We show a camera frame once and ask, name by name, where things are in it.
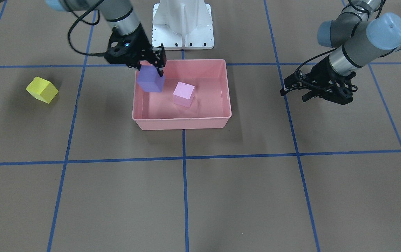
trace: cube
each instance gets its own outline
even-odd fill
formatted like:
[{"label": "cube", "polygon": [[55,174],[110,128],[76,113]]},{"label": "cube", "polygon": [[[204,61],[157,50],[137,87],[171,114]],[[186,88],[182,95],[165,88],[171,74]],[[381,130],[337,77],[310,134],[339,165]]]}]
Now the cube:
[{"label": "cube", "polygon": [[40,77],[35,77],[26,87],[33,97],[40,101],[50,103],[54,96],[59,92],[57,88],[50,82]]},{"label": "cube", "polygon": [[191,107],[194,99],[194,86],[178,82],[173,93],[173,100],[175,104]]},{"label": "cube", "polygon": [[152,65],[142,65],[137,83],[145,92],[162,92],[165,76],[158,75],[157,69]]}]

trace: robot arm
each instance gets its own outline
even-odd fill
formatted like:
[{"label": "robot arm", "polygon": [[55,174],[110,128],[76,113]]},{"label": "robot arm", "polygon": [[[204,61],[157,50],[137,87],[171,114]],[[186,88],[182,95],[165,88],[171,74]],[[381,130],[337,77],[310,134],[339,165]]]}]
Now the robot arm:
[{"label": "robot arm", "polygon": [[159,75],[163,76],[163,68],[166,65],[165,49],[163,46],[154,48],[149,43],[129,0],[46,0],[46,2],[58,11],[85,10],[88,14],[90,10],[98,10],[112,28],[112,35],[106,52],[96,55],[104,56],[110,64],[126,64],[138,70],[141,68],[140,61],[148,61],[156,67]]},{"label": "robot arm", "polygon": [[353,92],[357,91],[357,86],[351,84],[355,71],[378,57],[401,49],[400,17],[386,13],[369,22],[368,18],[381,1],[353,2],[344,8],[338,19],[323,23],[319,29],[319,43],[338,48],[306,75],[300,70],[305,63],[300,65],[284,79],[280,91],[282,96],[292,90],[306,88],[310,92],[303,96],[303,102],[320,97],[341,105],[348,104],[353,101]]}]

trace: plastic container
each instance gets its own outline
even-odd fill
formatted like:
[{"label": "plastic container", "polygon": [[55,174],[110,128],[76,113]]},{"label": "plastic container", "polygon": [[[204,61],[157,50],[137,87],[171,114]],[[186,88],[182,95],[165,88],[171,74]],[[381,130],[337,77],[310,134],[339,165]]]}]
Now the plastic container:
[{"label": "plastic container", "polygon": [[[225,127],[231,117],[231,105],[223,59],[168,60],[164,71],[166,79],[161,93],[144,92],[136,83],[140,73],[135,73],[132,118],[142,130]],[[195,86],[191,107],[173,102],[178,82]]]}]

